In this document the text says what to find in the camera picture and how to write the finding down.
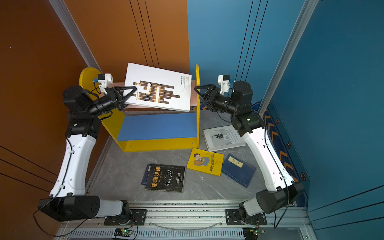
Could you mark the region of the yellow cartoon cover book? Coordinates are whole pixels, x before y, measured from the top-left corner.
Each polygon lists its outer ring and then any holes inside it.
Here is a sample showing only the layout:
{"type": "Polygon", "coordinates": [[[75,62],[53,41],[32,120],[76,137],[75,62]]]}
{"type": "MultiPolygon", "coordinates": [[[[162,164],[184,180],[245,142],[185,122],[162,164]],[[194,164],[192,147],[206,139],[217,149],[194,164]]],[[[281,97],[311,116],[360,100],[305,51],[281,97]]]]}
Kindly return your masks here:
{"type": "Polygon", "coordinates": [[[187,169],[220,176],[222,173],[223,162],[223,154],[193,148],[187,164],[187,169]]]}

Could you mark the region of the black book with orange title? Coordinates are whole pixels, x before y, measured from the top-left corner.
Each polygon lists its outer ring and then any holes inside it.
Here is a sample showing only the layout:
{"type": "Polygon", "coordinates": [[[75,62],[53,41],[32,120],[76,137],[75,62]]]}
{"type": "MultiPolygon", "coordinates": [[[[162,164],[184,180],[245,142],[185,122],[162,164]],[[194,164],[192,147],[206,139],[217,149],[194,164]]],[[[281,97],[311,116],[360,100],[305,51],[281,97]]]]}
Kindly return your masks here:
{"type": "Polygon", "coordinates": [[[185,166],[151,164],[145,189],[181,193],[184,189],[185,166]]]}

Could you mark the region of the white book with brown bars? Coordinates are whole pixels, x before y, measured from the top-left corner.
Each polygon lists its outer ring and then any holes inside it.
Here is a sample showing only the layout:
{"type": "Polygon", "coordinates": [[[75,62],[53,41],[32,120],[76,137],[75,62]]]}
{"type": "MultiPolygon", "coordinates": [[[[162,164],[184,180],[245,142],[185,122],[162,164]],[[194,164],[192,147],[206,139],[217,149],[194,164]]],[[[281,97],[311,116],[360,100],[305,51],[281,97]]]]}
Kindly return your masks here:
{"type": "Polygon", "coordinates": [[[191,106],[192,76],[129,63],[125,86],[135,86],[136,93],[126,104],[188,112],[191,106]]]}

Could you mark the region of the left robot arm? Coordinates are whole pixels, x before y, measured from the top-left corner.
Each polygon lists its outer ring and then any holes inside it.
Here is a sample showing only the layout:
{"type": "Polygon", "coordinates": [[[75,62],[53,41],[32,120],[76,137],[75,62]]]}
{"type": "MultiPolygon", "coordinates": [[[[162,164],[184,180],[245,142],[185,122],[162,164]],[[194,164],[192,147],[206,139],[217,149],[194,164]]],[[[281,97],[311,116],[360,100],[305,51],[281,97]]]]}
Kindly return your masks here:
{"type": "Polygon", "coordinates": [[[63,92],[63,103],[69,109],[65,156],[49,198],[38,204],[40,212],[58,222],[107,218],[124,225],[132,219],[127,201],[102,200],[86,194],[86,173],[101,123],[112,116],[113,110],[122,111],[137,88],[112,87],[105,91],[95,100],[92,92],[80,86],[63,92]]]}

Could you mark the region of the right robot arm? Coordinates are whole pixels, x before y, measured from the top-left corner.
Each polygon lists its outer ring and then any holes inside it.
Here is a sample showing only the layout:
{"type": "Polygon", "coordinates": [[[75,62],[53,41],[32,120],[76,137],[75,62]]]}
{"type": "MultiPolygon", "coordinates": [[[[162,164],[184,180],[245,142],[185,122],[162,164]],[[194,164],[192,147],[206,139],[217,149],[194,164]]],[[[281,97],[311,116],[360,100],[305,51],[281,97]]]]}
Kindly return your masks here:
{"type": "Polygon", "coordinates": [[[266,189],[240,204],[241,220],[248,224],[259,214],[286,210],[305,188],[294,181],[274,150],[265,121],[253,109],[251,85],[235,82],[229,97],[222,95],[215,85],[196,86],[194,90],[210,111],[231,116],[232,126],[251,149],[264,177],[266,189]]]}

